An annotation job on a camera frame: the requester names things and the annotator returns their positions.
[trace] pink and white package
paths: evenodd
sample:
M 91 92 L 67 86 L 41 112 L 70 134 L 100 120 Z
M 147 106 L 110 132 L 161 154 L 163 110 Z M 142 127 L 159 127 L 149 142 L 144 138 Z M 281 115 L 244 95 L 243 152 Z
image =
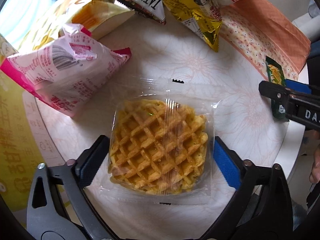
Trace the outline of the pink and white package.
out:
M 80 24 L 63 26 L 64 36 L 28 54 L 7 57 L 0 69 L 41 101 L 73 117 L 131 57 L 111 51 Z

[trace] white floral tablecloth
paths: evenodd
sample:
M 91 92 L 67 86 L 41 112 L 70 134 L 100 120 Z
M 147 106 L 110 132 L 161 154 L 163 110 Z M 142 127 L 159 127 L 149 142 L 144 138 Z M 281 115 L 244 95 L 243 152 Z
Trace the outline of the white floral tablecloth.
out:
M 169 14 L 165 26 L 134 16 L 100 42 L 111 49 L 130 47 L 132 50 L 130 61 L 112 77 L 115 81 L 124 76 L 130 80 L 131 76 L 138 75 L 204 83 L 214 88 L 213 100 L 222 99 L 215 111 L 216 135 L 242 159 L 270 166 L 281 147 L 287 126 L 273 120 L 270 103 L 258 92 L 259 82 L 266 79 L 265 66 L 257 68 L 253 65 L 226 38 L 229 27 L 224 28 L 218 53 Z M 266 49 L 261 59 L 268 53 L 271 52 Z M 289 68 L 286 75 L 290 74 L 298 75 Z M 76 159 L 100 134 L 110 136 L 115 109 L 110 107 L 108 92 L 107 84 L 74 119 L 38 101 L 49 134 L 65 160 Z M 99 192 L 101 179 L 106 173 L 107 160 L 86 191 L 100 215 L 121 238 L 198 238 L 219 216 L 234 193 L 216 169 L 209 204 L 169 206 L 123 202 Z

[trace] green packet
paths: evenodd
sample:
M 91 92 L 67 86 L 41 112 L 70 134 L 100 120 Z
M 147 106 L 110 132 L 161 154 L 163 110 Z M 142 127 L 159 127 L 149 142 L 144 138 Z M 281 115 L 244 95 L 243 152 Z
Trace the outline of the green packet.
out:
M 285 77 L 281 65 L 273 59 L 266 57 L 266 66 L 269 82 L 285 86 Z M 288 121 L 285 117 L 285 109 L 278 102 L 271 100 L 272 115 L 274 118 Z

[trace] waffle grid pattern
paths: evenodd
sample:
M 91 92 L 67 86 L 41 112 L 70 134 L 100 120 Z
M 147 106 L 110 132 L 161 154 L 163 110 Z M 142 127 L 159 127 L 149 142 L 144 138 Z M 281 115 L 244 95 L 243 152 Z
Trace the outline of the waffle grid pattern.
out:
M 111 181 L 152 195 L 191 190 L 201 176 L 206 117 L 173 101 L 125 102 L 112 133 Z

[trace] barcode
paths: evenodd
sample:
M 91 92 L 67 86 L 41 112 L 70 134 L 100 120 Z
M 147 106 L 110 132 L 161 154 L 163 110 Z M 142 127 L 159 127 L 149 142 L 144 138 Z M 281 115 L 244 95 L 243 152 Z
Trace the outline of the barcode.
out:
M 70 68 L 78 64 L 78 61 L 69 52 L 57 45 L 52 45 L 52 61 L 58 70 Z

